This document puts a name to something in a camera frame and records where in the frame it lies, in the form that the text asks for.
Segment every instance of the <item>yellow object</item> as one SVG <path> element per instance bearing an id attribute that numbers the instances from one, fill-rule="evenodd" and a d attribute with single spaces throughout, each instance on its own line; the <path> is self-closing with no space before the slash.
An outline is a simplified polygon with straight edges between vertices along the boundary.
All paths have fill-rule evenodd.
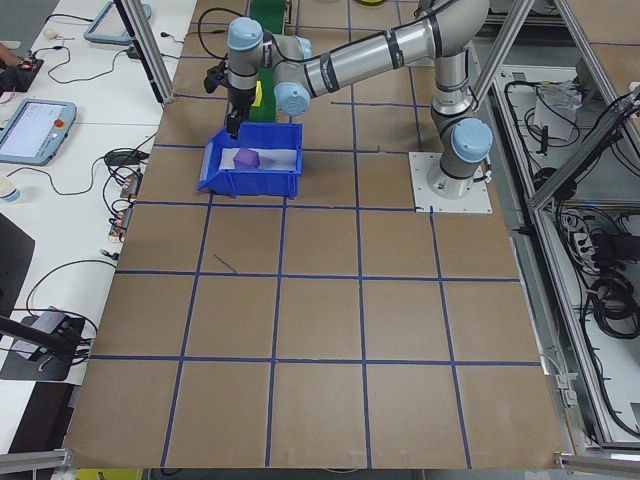
<path id="1" fill-rule="evenodd" d="M 256 99 L 251 106 L 259 107 L 260 104 L 262 104 L 262 82 L 258 80 L 258 85 L 256 85 Z"/>
<path id="2" fill-rule="evenodd" d="M 77 480 L 141 480 L 142 469 L 102 468 L 76 471 Z"/>

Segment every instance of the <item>white table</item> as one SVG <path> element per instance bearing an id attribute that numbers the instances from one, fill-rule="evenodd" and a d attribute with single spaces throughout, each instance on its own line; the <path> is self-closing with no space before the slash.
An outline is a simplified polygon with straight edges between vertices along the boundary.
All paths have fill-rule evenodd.
<path id="1" fill-rule="evenodd" d="M 150 23 L 160 50 L 179 56 L 182 45 L 170 38 L 160 37 L 168 32 L 177 39 L 187 32 L 195 7 L 195 0 L 145 0 L 151 5 Z M 94 17 L 104 6 L 104 0 L 61 0 L 54 13 L 81 17 Z M 90 77 L 111 67 L 113 56 L 122 47 L 86 42 L 82 34 L 84 22 L 52 18 L 44 28 L 53 28 L 65 37 L 72 54 L 71 63 L 54 72 L 61 80 Z M 61 44 L 40 35 L 32 50 Z M 139 61 L 122 54 L 113 73 L 89 82 L 59 85 L 47 76 L 52 66 L 66 59 L 64 51 L 43 51 L 44 70 L 41 71 L 26 94 L 0 105 L 0 125 L 6 122 L 22 98 L 37 98 L 73 102 L 78 107 L 75 124 L 69 137 L 48 165 L 41 167 L 54 178 L 56 186 L 64 192 L 83 190 L 91 179 L 93 161 L 114 148 L 133 148 L 157 130 L 162 108 L 155 101 L 151 87 Z M 171 77 L 177 61 L 165 59 Z M 142 150 L 149 151 L 152 142 Z M 0 164 L 0 174 L 7 174 L 19 165 Z M 0 212 L 36 240 L 36 248 L 22 292 L 16 307 L 23 307 L 26 296 L 35 283 L 51 269 L 63 263 L 82 259 L 106 259 L 99 250 L 120 250 L 120 244 L 108 239 L 110 214 L 102 199 L 102 187 L 108 177 L 107 168 L 100 162 L 95 169 L 95 185 L 84 195 L 61 197 L 56 195 L 45 175 L 19 172 L 12 176 L 21 191 L 21 198 L 13 204 L 0 204 Z M 120 188 L 111 182 L 107 198 L 118 197 Z M 113 269 L 101 264 L 79 264 L 56 272 L 37 290 L 32 306 L 58 308 L 86 315 L 99 325 L 107 298 Z M 12 318 L 20 320 L 25 312 L 14 312 Z M 94 335 L 91 326 L 85 326 L 84 336 Z M 5 337 L 0 347 L 8 348 L 11 339 Z M 0 365 L 6 352 L 0 352 Z M 73 367 L 68 382 L 80 384 L 85 366 Z M 35 382 L 0 381 L 0 454 L 8 452 L 20 419 L 24 414 Z"/>

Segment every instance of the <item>brown cardboard floor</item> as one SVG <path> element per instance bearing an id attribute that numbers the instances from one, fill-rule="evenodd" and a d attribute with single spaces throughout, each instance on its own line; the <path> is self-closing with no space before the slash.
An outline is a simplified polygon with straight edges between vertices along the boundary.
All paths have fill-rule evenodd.
<path id="1" fill-rule="evenodd" d="M 195 16 L 213 3 L 244 2 Z M 323 49 L 410 15 L 293 3 L 289 31 Z M 204 57 L 196 38 L 183 55 Z M 76 465 L 550 467 L 562 443 L 495 192 L 489 216 L 414 212 L 406 152 L 439 147 L 433 71 L 315 100 L 300 195 L 229 199 L 195 189 L 224 115 L 197 98 L 213 63 L 180 61 L 189 97 L 150 158 L 65 442 Z"/>

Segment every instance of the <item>mounting plate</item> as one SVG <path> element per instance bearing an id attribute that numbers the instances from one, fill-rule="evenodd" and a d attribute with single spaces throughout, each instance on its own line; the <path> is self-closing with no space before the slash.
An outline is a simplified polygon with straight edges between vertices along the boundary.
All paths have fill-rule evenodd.
<path id="1" fill-rule="evenodd" d="M 469 193 L 459 200 L 443 198 L 431 190 L 427 184 L 427 172 L 433 164 L 440 160 L 441 155 L 437 152 L 409 153 L 416 211 L 429 213 L 433 209 L 436 213 L 492 213 L 485 182 L 474 183 Z M 482 175 L 482 169 L 478 167 L 475 176 L 479 178 Z"/>

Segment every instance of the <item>purple cube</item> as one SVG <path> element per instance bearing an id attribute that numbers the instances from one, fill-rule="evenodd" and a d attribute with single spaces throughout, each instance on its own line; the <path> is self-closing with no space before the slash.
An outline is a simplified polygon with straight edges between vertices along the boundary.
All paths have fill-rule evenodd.
<path id="1" fill-rule="evenodd" d="M 233 165 L 240 170 L 253 170 L 260 166 L 260 155 L 254 150 L 241 148 L 235 157 L 233 157 Z"/>

